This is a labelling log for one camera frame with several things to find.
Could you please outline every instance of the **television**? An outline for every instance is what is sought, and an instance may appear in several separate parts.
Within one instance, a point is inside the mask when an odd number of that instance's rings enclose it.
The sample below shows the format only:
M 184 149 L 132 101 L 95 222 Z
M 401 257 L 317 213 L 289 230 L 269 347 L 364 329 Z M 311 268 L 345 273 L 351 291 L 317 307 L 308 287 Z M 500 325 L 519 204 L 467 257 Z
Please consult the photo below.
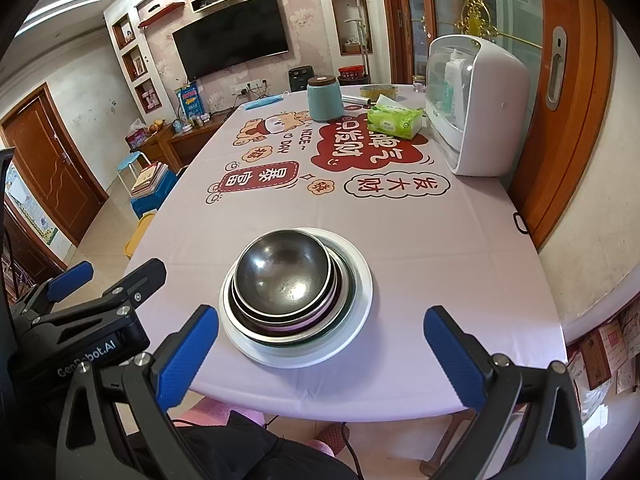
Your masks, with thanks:
M 247 0 L 174 32 L 189 81 L 258 57 L 289 50 L 278 0 Z

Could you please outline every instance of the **white plate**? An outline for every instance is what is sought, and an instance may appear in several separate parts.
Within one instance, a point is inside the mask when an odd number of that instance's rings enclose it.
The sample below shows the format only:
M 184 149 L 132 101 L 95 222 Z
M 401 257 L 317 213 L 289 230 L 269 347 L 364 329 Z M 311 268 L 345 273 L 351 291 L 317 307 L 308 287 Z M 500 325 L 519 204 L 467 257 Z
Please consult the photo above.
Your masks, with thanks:
M 254 361 L 274 368 L 303 368 L 321 363 L 336 355 L 358 335 L 369 315 L 373 298 L 373 280 L 371 279 L 369 266 L 364 256 L 360 254 L 360 251 L 353 244 L 341 236 L 324 229 L 313 227 L 301 227 L 299 229 L 318 237 L 322 240 L 322 243 L 344 257 L 354 273 L 355 293 L 353 304 L 338 327 L 317 339 L 295 346 L 266 346 L 249 339 L 233 326 L 226 316 L 225 309 L 219 308 L 218 313 L 222 320 L 222 327 L 233 345 Z M 229 269 L 225 277 L 225 283 L 231 279 L 233 270 L 233 267 Z M 224 285 L 220 288 L 220 305 L 223 304 L 225 288 Z

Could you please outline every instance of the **black clothing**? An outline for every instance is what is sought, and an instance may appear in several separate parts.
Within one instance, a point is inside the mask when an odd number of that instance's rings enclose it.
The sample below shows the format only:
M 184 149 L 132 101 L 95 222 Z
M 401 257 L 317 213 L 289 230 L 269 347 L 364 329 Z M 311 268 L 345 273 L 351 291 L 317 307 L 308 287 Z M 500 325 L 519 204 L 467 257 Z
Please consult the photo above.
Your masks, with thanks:
M 226 426 L 176 428 L 215 480 L 357 480 L 347 465 L 299 442 L 279 438 L 238 412 Z M 161 479 L 139 433 L 129 443 L 150 478 Z

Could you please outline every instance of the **blue gripper pad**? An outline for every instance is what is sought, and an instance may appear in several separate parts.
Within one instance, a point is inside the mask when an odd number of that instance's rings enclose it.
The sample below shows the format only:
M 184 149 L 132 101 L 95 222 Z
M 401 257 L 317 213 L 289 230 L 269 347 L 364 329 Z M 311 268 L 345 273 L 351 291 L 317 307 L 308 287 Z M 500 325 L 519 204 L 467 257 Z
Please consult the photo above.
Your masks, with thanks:
M 180 404 L 217 336 L 218 313 L 208 305 L 201 305 L 180 332 L 170 334 L 162 343 L 155 354 L 156 364 L 161 368 L 152 371 L 158 378 L 156 400 L 164 412 Z M 169 355 L 159 355 L 168 349 Z
M 432 306 L 427 310 L 424 314 L 423 329 L 427 343 L 462 404 L 480 412 L 486 400 L 485 375 L 463 346 L 461 339 L 468 336 L 441 306 Z
M 47 287 L 47 299 L 53 303 L 64 300 L 94 277 L 94 268 L 89 262 L 80 262 L 53 278 Z

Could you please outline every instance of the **stainless steel bowl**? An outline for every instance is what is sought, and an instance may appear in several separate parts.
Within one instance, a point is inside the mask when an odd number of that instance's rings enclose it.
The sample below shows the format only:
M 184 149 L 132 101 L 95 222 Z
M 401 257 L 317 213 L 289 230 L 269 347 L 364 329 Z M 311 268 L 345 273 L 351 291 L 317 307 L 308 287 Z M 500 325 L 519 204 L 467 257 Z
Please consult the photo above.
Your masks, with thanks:
M 243 319 L 242 313 L 239 311 L 231 295 L 232 280 L 227 280 L 225 282 L 225 290 L 223 291 L 223 307 L 225 309 L 226 316 L 229 318 L 229 321 L 233 326 L 242 334 L 253 339 L 255 342 L 266 344 L 268 346 L 300 344 L 312 338 L 316 338 L 326 333 L 328 330 L 332 330 L 338 326 L 344 319 L 351 303 L 353 302 L 354 278 L 342 257 L 339 255 L 337 255 L 336 264 L 340 271 L 340 278 L 342 280 L 337 297 L 334 299 L 334 302 L 320 321 L 300 332 L 291 335 L 272 335 L 266 333 L 264 329 L 255 326 L 246 318 Z
M 329 288 L 331 261 L 322 242 L 295 229 L 267 233 L 242 252 L 233 285 L 249 310 L 269 317 L 302 315 Z
M 329 286 L 330 288 L 324 298 L 316 301 L 310 307 L 308 312 L 305 312 L 301 315 L 277 318 L 277 320 L 274 321 L 272 317 L 269 318 L 267 316 L 262 316 L 247 309 L 244 304 L 238 300 L 235 289 L 231 287 L 231 299 L 235 301 L 241 315 L 261 329 L 267 330 L 268 332 L 281 332 L 284 334 L 295 333 L 305 326 L 308 326 L 313 322 L 319 320 L 322 314 L 324 314 L 325 311 L 334 302 L 335 296 L 336 294 L 338 294 L 337 291 L 340 290 L 342 286 L 342 276 L 340 275 L 338 264 L 335 261 L 338 256 L 331 249 L 327 250 L 329 251 L 332 260 L 332 279 Z

